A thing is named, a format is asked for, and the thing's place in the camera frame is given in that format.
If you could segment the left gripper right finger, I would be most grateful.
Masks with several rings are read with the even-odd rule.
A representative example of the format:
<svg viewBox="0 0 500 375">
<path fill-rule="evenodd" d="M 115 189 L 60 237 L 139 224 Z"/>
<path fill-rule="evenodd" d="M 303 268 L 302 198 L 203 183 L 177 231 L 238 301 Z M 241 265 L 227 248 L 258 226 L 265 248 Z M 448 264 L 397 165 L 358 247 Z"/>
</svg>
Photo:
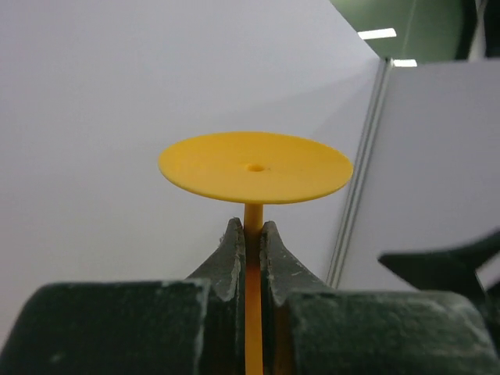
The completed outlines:
<svg viewBox="0 0 500 375">
<path fill-rule="evenodd" d="M 267 374 L 496 374 L 499 310 L 449 291 L 337 291 L 262 230 Z"/>
</svg>

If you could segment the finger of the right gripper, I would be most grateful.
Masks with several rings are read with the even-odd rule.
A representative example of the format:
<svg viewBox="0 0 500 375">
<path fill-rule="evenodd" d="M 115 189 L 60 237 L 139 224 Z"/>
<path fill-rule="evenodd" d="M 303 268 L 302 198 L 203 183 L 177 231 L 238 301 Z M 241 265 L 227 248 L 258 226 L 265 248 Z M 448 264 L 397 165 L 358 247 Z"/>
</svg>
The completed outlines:
<svg viewBox="0 0 500 375">
<path fill-rule="evenodd" d="M 385 252 L 378 262 L 421 291 L 449 291 L 484 312 L 499 310 L 499 283 L 485 288 L 477 270 L 499 253 L 499 232 L 458 247 L 425 252 Z"/>
</svg>

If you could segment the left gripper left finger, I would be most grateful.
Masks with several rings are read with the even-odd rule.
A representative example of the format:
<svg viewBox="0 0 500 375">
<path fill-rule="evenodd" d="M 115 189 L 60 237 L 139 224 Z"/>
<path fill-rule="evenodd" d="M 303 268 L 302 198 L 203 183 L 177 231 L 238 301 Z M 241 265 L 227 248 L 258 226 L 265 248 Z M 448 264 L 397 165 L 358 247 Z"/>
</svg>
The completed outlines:
<svg viewBox="0 0 500 375">
<path fill-rule="evenodd" d="M 47 284 L 1 351 L 4 374 L 242 374 L 245 240 L 231 219 L 184 280 Z"/>
</svg>

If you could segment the orange goblet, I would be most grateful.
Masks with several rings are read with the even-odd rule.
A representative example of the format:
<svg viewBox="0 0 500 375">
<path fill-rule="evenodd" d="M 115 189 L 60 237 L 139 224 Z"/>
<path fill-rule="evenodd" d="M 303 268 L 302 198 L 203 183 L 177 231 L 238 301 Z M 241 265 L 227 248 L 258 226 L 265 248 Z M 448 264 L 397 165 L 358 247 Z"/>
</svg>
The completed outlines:
<svg viewBox="0 0 500 375">
<path fill-rule="evenodd" d="M 179 141 L 161 152 L 158 166 L 185 191 L 245 207 L 245 372 L 262 374 L 259 239 L 264 207 L 331 195 L 351 180 L 354 166 L 343 153 L 318 141 L 261 131 Z"/>
</svg>

